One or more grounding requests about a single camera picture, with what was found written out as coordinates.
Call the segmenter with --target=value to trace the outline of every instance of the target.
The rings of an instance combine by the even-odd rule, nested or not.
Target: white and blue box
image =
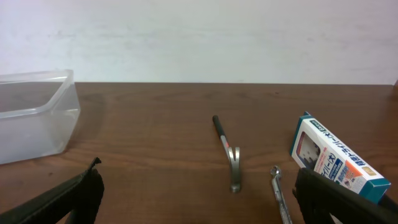
[[[378,203],[391,183],[307,112],[301,116],[290,155],[347,189]]]

